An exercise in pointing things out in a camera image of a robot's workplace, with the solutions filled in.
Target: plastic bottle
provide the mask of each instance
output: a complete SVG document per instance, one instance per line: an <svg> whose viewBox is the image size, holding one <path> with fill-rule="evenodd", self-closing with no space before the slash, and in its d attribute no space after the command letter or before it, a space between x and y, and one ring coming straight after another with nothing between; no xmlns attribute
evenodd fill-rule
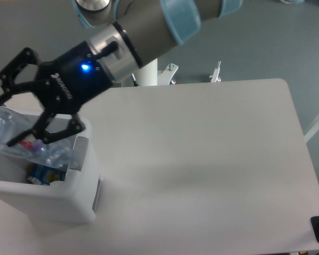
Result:
<svg viewBox="0 0 319 255"><path fill-rule="evenodd" d="M52 168L61 168L67 165L73 153L68 139L43 144L41 140L29 136L15 146L8 147L6 145L16 135L32 126L33 121L29 117L8 108L0 107L0 153L24 158L30 162Z"/></svg>

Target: white box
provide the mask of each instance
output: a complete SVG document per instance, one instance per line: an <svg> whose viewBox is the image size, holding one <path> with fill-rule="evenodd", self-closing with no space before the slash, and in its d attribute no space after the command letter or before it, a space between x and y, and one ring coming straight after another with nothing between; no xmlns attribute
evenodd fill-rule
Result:
<svg viewBox="0 0 319 255"><path fill-rule="evenodd" d="M40 111L34 110L18 112L40 115ZM58 123L65 124L67 119L66 115L57 115ZM64 182L50 186L29 184L26 177L30 162L0 154L0 199L32 217L77 223L93 221L102 177L91 144L91 124L84 117L81 120L86 130L73 137L76 160L67 168Z"/></svg>

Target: white tabletop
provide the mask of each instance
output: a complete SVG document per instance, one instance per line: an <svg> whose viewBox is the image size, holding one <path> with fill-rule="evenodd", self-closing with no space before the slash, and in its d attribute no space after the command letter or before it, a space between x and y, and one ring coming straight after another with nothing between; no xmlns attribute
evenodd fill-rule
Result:
<svg viewBox="0 0 319 255"><path fill-rule="evenodd" d="M110 89L81 113L105 177L97 218L30 219L0 201L0 254L319 250L318 182L284 81Z"/></svg>

